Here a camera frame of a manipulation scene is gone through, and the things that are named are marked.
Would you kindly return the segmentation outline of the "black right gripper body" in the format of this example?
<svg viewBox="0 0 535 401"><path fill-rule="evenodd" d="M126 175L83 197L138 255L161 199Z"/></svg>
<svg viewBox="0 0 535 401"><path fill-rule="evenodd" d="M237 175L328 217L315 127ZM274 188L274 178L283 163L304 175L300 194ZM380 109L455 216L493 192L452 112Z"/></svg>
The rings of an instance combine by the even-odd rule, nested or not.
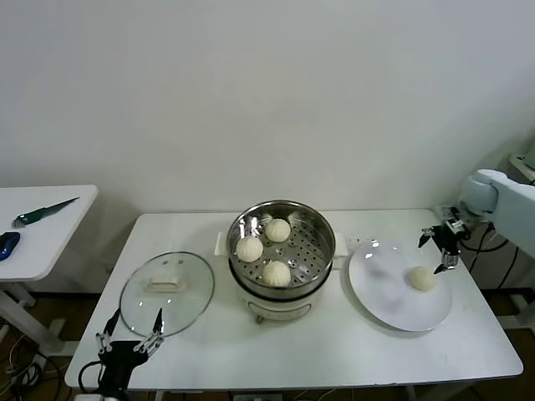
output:
<svg viewBox="0 0 535 401"><path fill-rule="evenodd" d="M432 226L431 238L440 251L445 251L449 255L459 254L457 234L448 223Z"/></svg>

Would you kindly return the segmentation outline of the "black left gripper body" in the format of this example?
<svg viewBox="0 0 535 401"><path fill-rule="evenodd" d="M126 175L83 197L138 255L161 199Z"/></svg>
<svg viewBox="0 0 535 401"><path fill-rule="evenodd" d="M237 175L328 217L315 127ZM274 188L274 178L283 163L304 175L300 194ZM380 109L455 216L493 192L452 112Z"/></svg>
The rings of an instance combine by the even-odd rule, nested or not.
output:
<svg viewBox="0 0 535 401"><path fill-rule="evenodd" d="M99 356L104 365L99 391L125 391L134 369L146 363L148 358L146 350L140 347L140 341L113 341L111 350Z"/></svg>

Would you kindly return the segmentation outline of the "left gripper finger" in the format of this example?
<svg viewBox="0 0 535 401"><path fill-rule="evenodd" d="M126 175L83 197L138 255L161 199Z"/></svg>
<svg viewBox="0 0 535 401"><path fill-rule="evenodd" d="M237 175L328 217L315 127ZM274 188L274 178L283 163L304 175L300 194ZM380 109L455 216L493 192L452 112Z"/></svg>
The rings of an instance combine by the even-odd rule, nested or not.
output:
<svg viewBox="0 0 535 401"><path fill-rule="evenodd" d="M105 324L103 332L97 332L95 334L100 351L110 351L112 349L110 339L115 330L115 326L119 320L119 317L120 309L118 308Z"/></svg>
<svg viewBox="0 0 535 401"><path fill-rule="evenodd" d="M162 309L160 308L151 333L135 346L136 352L155 352L164 341Z"/></svg>

